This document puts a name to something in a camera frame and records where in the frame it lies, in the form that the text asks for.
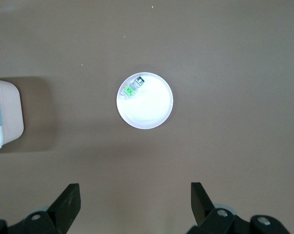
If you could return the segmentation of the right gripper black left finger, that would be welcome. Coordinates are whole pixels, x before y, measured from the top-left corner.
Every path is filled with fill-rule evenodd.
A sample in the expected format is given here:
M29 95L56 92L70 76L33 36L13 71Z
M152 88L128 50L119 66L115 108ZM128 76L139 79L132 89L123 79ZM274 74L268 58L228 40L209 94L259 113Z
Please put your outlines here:
M66 234L81 209L80 187L69 184L46 211L37 211L9 227L11 234Z

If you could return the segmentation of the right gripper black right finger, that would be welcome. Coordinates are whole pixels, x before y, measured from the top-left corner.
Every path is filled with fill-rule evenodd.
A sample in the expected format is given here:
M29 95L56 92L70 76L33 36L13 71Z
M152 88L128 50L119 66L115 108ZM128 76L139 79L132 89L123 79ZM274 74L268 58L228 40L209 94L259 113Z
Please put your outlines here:
M249 233L249 222L226 208L216 208L200 182L191 183L191 209L197 225L189 234Z

